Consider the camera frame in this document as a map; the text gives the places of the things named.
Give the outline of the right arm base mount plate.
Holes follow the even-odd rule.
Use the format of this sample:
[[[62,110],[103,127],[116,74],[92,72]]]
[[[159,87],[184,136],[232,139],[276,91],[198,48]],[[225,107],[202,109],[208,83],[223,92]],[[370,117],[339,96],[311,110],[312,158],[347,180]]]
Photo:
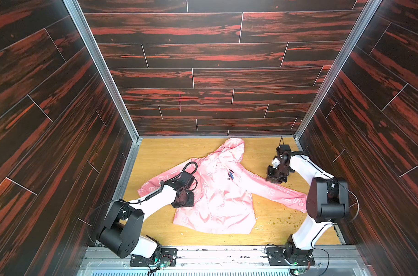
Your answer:
[[[267,247],[264,249],[270,266],[313,266],[315,259],[313,250],[289,249],[282,247]]]

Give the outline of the pink hooded jacket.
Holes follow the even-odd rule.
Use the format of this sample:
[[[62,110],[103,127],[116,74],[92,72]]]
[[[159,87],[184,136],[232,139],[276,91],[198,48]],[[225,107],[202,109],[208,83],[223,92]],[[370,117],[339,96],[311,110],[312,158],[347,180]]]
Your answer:
[[[207,156],[193,159],[198,167],[195,204],[176,210],[175,225],[204,233],[249,234],[256,223],[253,195],[306,212],[306,194],[267,182],[245,169],[241,165],[244,152],[245,141],[231,138]]]

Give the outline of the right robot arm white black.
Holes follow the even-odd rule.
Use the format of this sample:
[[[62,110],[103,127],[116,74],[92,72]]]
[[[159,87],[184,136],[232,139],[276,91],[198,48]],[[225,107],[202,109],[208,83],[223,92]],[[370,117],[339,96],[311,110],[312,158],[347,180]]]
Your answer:
[[[349,213],[348,183],[336,178],[316,165],[301,151],[292,151],[289,145],[276,148],[266,179],[274,184],[287,182],[290,173],[297,172],[309,185],[307,217],[302,226],[285,244],[285,258],[308,258],[321,235]]]

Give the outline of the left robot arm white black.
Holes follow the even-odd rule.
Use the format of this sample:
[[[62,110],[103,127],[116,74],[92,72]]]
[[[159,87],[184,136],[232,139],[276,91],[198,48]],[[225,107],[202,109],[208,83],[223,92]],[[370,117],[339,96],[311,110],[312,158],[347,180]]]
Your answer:
[[[194,206],[192,185],[197,185],[196,178],[192,173],[182,171],[167,181],[161,181],[159,188],[142,198],[116,200],[94,231],[93,238],[119,258],[136,255],[157,262],[161,246],[157,241],[141,235],[143,223],[167,205],[176,209]]]

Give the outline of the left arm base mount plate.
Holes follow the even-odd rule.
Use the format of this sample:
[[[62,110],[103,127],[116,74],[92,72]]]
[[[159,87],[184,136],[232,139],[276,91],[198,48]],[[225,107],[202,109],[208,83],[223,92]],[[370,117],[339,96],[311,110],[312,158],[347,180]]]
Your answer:
[[[166,268],[175,267],[178,249],[174,247],[161,247],[156,249],[151,257],[131,255],[130,267]]]

